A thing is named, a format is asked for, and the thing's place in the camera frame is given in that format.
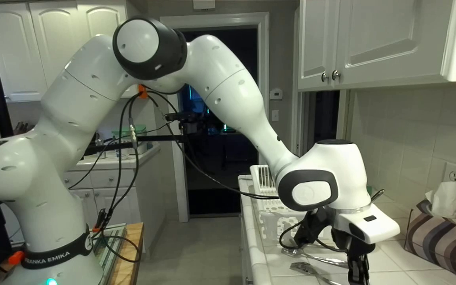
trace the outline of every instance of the white cabinet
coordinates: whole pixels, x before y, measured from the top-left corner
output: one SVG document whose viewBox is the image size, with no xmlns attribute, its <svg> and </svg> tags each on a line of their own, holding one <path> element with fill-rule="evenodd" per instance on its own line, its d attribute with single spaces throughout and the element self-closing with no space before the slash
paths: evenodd
<svg viewBox="0 0 456 285">
<path fill-rule="evenodd" d="M 456 2 L 301 0 L 297 43 L 301 91 L 456 81 Z"/>
<path fill-rule="evenodd" d="M 39 100 L 46 89 L 25 4 L 0 5 L 0 78 L 8 102 Z"/>
<path fill-rule="evenodd" d="M 98 221 L 98 208 L 92 191 L 74 191 L 71 195 L 82 205 L 85 224 L 93 227 Z"/>
<path fill-rule="evenodd" d="M 47 86 L 65 70 L 87 42 L 87 28 L 74 2 L 30 4 Z"/>
<path fill-rule="evenodd" d="M 96 34 L 114 35 L 115 29 L 126 21 L 126 9 L 120 0 L 81 0 L 79 12 L 87 23 L 88 39 Z"/>
<path fill-rule="evenodd" d="M 88 227 L 93 227 L 101 210 L 107 211 L 117 186 L 117 170 L 93 170 L 82 183 L 87 172 L 68 172 L 63 175 L 63 183 L 81 203 Z M 122 170 L 119 192 L 115 202 L 119 202 L 133 180 L 133 170 Z M 119 203 L 112 214 L 111 224 L 138 224 L 142 222 L 141 211 L 136 200 L 136 187 L 131 187 L 128 195 Z"/>
<path fill-rule="evenodd" d="M 115 202 L 119 202 L 126 187 L 122 187 L 115 197 Z M 114 197 L 114 189 L 95 189 L 95 203 L 98 211 L 100 210 L 109 210 Z M 119 203 L 115 208 L 111 224 L 139 224 L 142 219 L 139 218 L 139 210 L 136 205 L 136 187 L 130 189 L 128 195 Z"/>
<path fill-rule="evenodd" d="M 125 0 L 0 4 L 0 77 L 8 102 L 38 102 L 93 35 L 112 35 Z"/>
<path fill-rule="evenodd" d="M 301 91 L 329 89 L 334 67 L 339 18 L 337 0 L 307 0 L 299 7 L 297 88 Z"/>
</svg>

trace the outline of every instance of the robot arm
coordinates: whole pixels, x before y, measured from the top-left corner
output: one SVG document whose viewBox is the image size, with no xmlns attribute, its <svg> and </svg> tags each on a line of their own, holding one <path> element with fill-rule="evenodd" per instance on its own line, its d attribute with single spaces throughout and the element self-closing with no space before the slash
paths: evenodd
<svg viewBox="0 0 456 285">
<path fill-rule="evenodd" d="M 100 282 L 81 205 L 60 175 L 82 157 L 120 94 L 138 83 L 158 92 L 190 85 L 220 121 L 263 154 L 288 208 L 328 208 L 329 225 L 366 244 L 399 233 L 396 222 L 370 205 L 354 145 L 321 143 L 294 157 L 269 126 L 258 86 L 221 42 L 199 37 L 185 43 L 157 21 L 131 20 L 114 39 L 95 37 L 74 54 L 41 100 L 43 116 L 31 132 L 0 140 L 0 202 L 17 216 L 27 243 L 27 259 L 5 284 L 58 276 L 65 284 Z"/>
<path fill-rule="evenodd" d="M 331 224 L 347 233 L 356 232 L 367 244 L 399 233 L 399 227 L 370 205 L 358 148 L 348 142 L 324 142 L 304 157 L 294 157 L 269 126 L 258 86 L 220 40 L 199 37 L 185 43 L 180 34 L 157 21 L 133 20 L 115 31 L 112 47 L 133 78 L 160 92 L 190 85 L 220 121 L 244 134 L 267 161 L 288 208 L 335 210 Z"/>
<path fill-rule="evenodd" d="M 285 148 L 266 119 L 258 86 L 220 40 L 199 37 L 185 43 L 157 21 L 133 20 L 115 31 L 114 53 L 133 78 L 153 91 L 190 85 L 220 121 L 244 134 L 267 161 L 288 208 L 309 211 L 335 202 L 334 176 L 320 165 L 301 164 Z"/>
</svg>

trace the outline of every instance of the wire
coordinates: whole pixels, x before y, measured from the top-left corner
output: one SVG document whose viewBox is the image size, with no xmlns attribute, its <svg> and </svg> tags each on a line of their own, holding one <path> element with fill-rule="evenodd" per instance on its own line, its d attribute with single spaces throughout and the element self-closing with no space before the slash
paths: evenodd
<svg viewBox="0 0 456 285">
<path fill-rule="evenodd" d="M 101 151 L 96 157 L 96 161 L 92 164 L 92 167 L 88 168 L 88 172 L 77 181 L 74 183 L 71 187 L 68 187 L 68 191 L 74 189 L 76 186 L 79 186 L 96 167 L 96 164 L 100 162 L 101 156 L 104 154 L 104 151 Z"/>
<path fill-rule="evenodd" d="M 120 187 L 120 178 L 122 178 L 122 149 L 119 149 L 119 161 L 117 161 L 117 183 L 115 183 L 115 191 L 109 205 L 107 213 L 104 214 L 104 218 L 101 218 L 101 225 L 100 225 L 100 232 L 93 235 L 98 237 L 100 233 L 103 235 L 104 229 L 107 227 L 109 221 L 112 219 L 114 211 L 117 210 L 117 206 L 122 203 L 122 200 L 130 194 L 131 187 L 134 186 L 138 172 L 139 172 L 139 157 L 138 157 L 138 145 L 136 145 L 136 137 L 134 137 L 134 127 L 133 127 L 133 105 L 136 102 L 136 99 L 141 94 L 133 96 L 122 108 L 120 111 L 120 121 L 119 121 L 119 138 L 117 143 L 119 146 L 122 145 L 122 126 L 123 126 L 123 116 L 128 110 L 128 124 L 131 129 L 131 142 L 133 142 L 133 151 L 134 151 L 134 172 L 133 172 L 133 180 L 130 183 L 130 186 L 126 187 L 126 191 L 123 192 L 123 195 L 117 200 L 119 195 L 119 187 Z"/>
<path fill-rule="evenodd" d="M 163 102 L 166 102 L 166 105 L 171 107 L 171 110 L 172 110 L 176 115 L 179 115 L 179 111 L 176 110 L 176 107 L 174 107 L 166 97 L 163 97 L 163 94 L 160 94 L 160 92 L 157 92 L 157 91 L 150 91 L 150 92 L 155 94 L 157 97 L 160 97 Z M 209 181 L 215 183 L 217 186 L 220 186 L 220 187 L 223 187 L 223 189 L 226 189 L 226 191 L 229 191 L 229 192 L 234 192 L 234 194 L 248 197 L 248 199 L 252 199 L 252 200 L 278 200 L 278 197 L 255 195 L 255 194 L 248 194 L 248 192 L 240 192 L 239 189 L 233 189 L 233 187 L 220 183 L 218 180 L 212 178 L 212 176 L 207 175 L 204 170 L 201 170 L 201 168 L 187 156 L 187 153 L 183 151 L 183 148 L 182 148 L 177 142 L 176 142 L 176 145 L 177 145 L 177 148 L 180 149 L 180 153 L 183 154 L 185 161 L 187 161 L 199 175 L 202 175 L 202 176 L 207 178 Z"/>
<path fill-rule="evenodd" d="M 283 249 L 286 249 L 286 251 L 297 251 L 299 248 L 297 246 L 286 246 L 282 240 L 286 237 L 286 233 L 290 233 L 293 229 L 296 229 L 296 227 L 299 227 L 299 225 L 302 225 L 302 222 L 297 222 L 297 224 L 294 224 L 293 227 L 290 227 L 290 229 L 286 229 L 286 230 L 283 230 L 282 233 L 280 233 L 280 237 L 278 237 L 278 244 L 283 248 Z"/>
<path fill-rule="evenodd" d="M 286 244 L 283 244 L 283 238 L 286 237 L 286 233 L 290 233 L 293 229 L 296 229 L 296 227 L 299 227 L 299 225 L 302 225 L 302 221 L 297 222 L 297 224 L 294 224 L 293 227 L 286 229 L 285 232 L 282 232 L 282 235 L 278 237 L 278 244 L 280 244 L 283 249 L 286 249 L 286 251 L 297 251 L 297 249 L 301 249 L 301 248 L 297 248 L 297 246 L 286 246 Z M 316 240 L 315 243 L 318 243 L 321 248 L 324 248 L 324 249 L 328 249 L 328 251 L 343 252 L 343 251 L 340 251 L 340 249 L 335 249 L 335 248 L 331 248 L 331 246 L 324 244 L 324 243 L 320 241 L 320 240 Z"/>
<path fill-rule="evenodd" d="M 316 240 L 316 243 L 318 243 L 321 248 L 328 249 L 328 251 L 332 251 L 332 252 L 343 252 L 343 251 L 340 251 L 340 249 L 335 249 L 335 248 L 331 248 L 331 246 L 321 243 L 321 240 Z"/>
<path fill-rule="evenodd" d="M 134 248 L 136 259 L 134 259 L 134 260 L 130 260 L 130 259 L 126 259 L 126 257 L 122 257 L 122 256 L 120 256 L 117 251 L 114 251 L 114 249 L 106 243 L 106 240 L 103 240 L 103 238 L 120 240 L 120 241 L 125 241 L 125 243 L 131 244 L 131 246 Z M 109 237 L 109 235 L 104 235 L 103 232 L 101 232 L 101 238 L 100 238 L 100 240 L 103 241 L 103 244 L 106 246 L 106 249 L 107 249 L 109 252 L 112 252 L 117 259 L 120 259 L 120 260 L 123 260 L 123 262 L 128 262 L 128 263 L 139 263 L 139 260 L 141 260 L 141 252 L 139 252 L 139 248 L 138 248 L 133 241 L 130 241 L 130 240 L 126 240 L 126 238 L 123 238 L 123 237 Z"/>
</svg>

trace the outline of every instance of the paper towel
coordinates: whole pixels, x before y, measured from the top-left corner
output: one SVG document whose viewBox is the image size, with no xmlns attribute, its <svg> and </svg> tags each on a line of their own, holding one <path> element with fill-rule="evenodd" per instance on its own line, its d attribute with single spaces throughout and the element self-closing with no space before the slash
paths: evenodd
<svg viewBox="0 0 456 285">
<path fill-rule="evenodd" d="M 442 218 L 456 218 L 456 183 L 448 181 L 438 184 L 438 189 L 435 192 L 427 192 L 424 195 L 430 203 L 432 216 L 442 216 Z"/>
</svg>

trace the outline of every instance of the tile backsplash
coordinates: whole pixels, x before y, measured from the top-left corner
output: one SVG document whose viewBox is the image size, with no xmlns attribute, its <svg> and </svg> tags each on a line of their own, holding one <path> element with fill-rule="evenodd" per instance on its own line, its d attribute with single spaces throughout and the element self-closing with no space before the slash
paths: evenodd
<svg viewBox="0 0 456 285">
<path fill-rule="evenodd" d="M 435 191 L 456 164 L 456 86 L 351 91 L 351 140 L 369 184 L 404 206 Z"/>
</svg>

